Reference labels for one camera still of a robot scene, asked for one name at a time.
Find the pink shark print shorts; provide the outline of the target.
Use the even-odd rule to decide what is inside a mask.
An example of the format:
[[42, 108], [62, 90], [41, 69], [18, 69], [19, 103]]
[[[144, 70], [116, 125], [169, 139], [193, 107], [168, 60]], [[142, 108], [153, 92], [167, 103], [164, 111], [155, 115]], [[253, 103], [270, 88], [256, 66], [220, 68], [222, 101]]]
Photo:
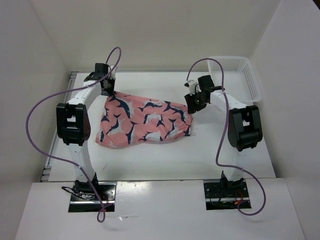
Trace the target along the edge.
[[95, 142], [110, 149], [165, 144], [192, 132], [184, 104], [115, 92], [106, 98]]

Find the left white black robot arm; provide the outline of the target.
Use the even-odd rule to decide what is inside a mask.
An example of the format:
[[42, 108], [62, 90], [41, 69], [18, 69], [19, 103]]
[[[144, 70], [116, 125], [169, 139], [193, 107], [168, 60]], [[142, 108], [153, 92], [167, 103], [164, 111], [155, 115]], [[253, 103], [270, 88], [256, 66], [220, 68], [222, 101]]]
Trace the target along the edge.
[[75, 163], [75, 183], [63, 189], [83, 200], [96, 200], [100, 194], [97, 174], [88, 149], [91, 124], [88, 109], [100, 95], [112, 95], [117, 67], [96, 63], [95, 69], [83, 81], [80, 90], [66, 103], [56, 107], [57, 135], [67, 146]]

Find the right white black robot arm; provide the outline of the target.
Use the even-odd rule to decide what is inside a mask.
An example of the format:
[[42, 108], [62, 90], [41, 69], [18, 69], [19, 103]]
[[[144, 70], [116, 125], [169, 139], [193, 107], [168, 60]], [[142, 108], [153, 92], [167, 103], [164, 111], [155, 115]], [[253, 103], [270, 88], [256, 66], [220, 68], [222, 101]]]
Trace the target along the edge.
[[[244, 182], [241, 160], [246, 155], [245, 150], [255, 148], [263, 138], [259, 108], [244, 104], [226, 93], [221, 86], [215, 86], [210, 75], [201, 76], [197, 80], [187, 80], [184, 86], [189, 90], [184, 96], [189, 114], [203, 110], [207, 104], [216, 106], [226, 114], [215, 163], [223, 168], [219, 191], [223, 196], [230, 197]], [[237, 153], [228, 162], [219, 163], [225, 138]]]

